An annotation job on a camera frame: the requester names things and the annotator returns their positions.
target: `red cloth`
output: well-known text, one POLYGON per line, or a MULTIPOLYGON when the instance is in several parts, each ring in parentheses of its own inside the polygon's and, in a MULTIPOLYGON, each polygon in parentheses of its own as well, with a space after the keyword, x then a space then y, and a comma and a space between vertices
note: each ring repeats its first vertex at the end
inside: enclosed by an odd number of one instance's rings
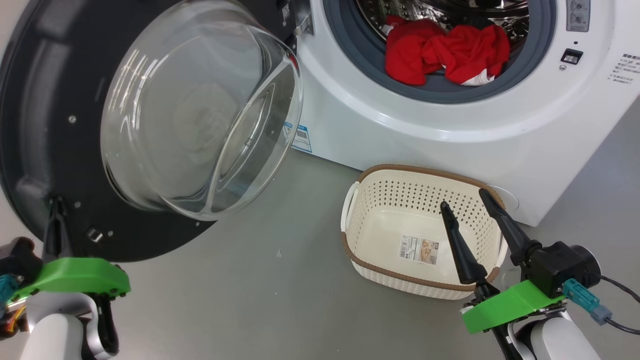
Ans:
POLYGON ((456 26, 449 34, 429 19, 407 22, 388 17, 397 24, 387 37, 385 69, 389 76, 407 85, 424 85, 426 74, 446 67, 445 77, 463 84, 482 74, 498 76, 509 61, 509 38, 498 25, 483 30, 456 26))

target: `barcode sticker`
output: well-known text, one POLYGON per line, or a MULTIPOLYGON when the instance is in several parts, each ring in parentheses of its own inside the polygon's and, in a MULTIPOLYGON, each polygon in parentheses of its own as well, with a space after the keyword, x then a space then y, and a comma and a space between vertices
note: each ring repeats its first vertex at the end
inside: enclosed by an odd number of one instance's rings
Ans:
POLYGON ((402 235, 400 239, 399 257, 435 265, 438 259, 439 246, 440 244, 435 241, 418 238, 416 236, 402 235))
MULTIPOLYGON (((291 129, 293 128, 293 126, 288 122, 285 122, 284 126, 286 135, 289 136, 291 134, 291 129)), ((296 130, 296 135, 293 138, 293 144, 291 145, 291 147, 306 152, 312 152, 311 140, 309 139, 309 130, 306 126, 298 125, 298 129, 296 130)))

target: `blue connector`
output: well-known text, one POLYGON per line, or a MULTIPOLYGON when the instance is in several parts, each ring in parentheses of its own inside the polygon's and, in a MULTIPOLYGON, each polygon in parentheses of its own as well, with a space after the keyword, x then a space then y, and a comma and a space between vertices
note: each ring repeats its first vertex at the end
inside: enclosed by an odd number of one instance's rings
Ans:
POLYGON ((604 325, 607 323, 606 320, 613 316, 611 310, 607 309, 606 306, 600 305, 600 299, 576 279, 565 281, 562 293, 566 298, 585 309, 598 325, 604 325))
POLYGON ((13 275, 0 276, 0 318, 4 316, 6 303, 11 301, 19 285, 18 280, 13 275))

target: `cable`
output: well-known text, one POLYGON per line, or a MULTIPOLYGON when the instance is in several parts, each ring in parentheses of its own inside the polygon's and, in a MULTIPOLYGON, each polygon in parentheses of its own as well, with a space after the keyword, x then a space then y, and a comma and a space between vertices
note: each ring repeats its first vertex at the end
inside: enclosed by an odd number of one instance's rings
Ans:
POLYGON ((640 295, 636 294, 633 292, 633 290, 631 290, 630 288, 620 284, 618 281, 615 281, 614 279, 608 278, 606 276, 602 276, 602 275, 598 275, 598 274, 594 274, 592 272, 588 272, 587 274, 591 275, 591 276, 595 276, 600 280, 604 280, 607 282, 610 282, 611 284, 617 286, 620 288, 620 290, 624 291, 625 293, 628 293, 629 295, 631 295, 632 298, 634 298, 634 300, 636 300, 637 302, 640 302, 640 295))
MULTIPOLYGON (((638 294, 636 294, 633 290, 631 290, 630 288, 620 284, 618 281, 615 281, 614 279, 611 279, 609 277, 606 277, 604 275, 598 275, 598 274, 594 274, 592 272, 588 272, 587 273, 590 276, 595 276, 600 280, 604 280, 607 281, 615 286, 617 286, 619 289, 621 289, 622 291, 624 291, 625 293, 628 293, 629 295, 631 295, 632 298, 634 298, 635 301, 640 302, 640 296, 638 294)), ((617 323, 613 320, 611 320, 611 317, 604 319, 604 321, 606 323, 608 323, 609 325, 615 327, 618 330, 622 330, 624 332, 628 332, 629 334, 633 334, 633 335, 640 335, 640 330, 637 329, 632 329, 630 327, 624 326, 620 323, 617 323)))
POLYGON ((628 332, 629 334, 634 334, 634 335, 640 335, 640 330, 636 330, 636 329, 631 329, 630 327, 626 327, 624 325, 620 325, 617 322, 611 320, 611 319, 606 319, 605 320, 609 325, 615 327, 618 330, 622 330, 624 332, 628 332))
POLYGON ((22 306, 20 309, 18 309, 13 316, 11 317, 11 320, 9 321, 9 323, 6 326, 6 330, 9 333, 13 333, 15 331, 15 323, 18 321, 18 319, 20 318, 20 316, 22 316, 22 313, 24 312, 24 310, 26 309, 26 306, 22 306))

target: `gray floor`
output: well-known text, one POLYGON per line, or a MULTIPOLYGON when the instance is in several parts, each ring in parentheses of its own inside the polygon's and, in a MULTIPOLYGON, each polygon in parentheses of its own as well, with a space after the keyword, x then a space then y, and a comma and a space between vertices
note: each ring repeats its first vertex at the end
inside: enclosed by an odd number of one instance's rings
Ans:
MULTIPOLYGON (((527 231, 591 249, 604 273, 640 290, 640 102, 542 224, 527 231)), ((171 254, 125 264, 133 292, 113 304, 119 360, 500 359, 492 335, 469 335, 461 302, 409 295, 361 278, 339 242, 358 172, 292 153, 249 207, 171 254)), ((640 307, 595 292, 640 327, 640 307)), ((639 338, 571 314, 603 359, 637 358, 639 338)), ((18 358, 26 335, 0 343, 18 358)))

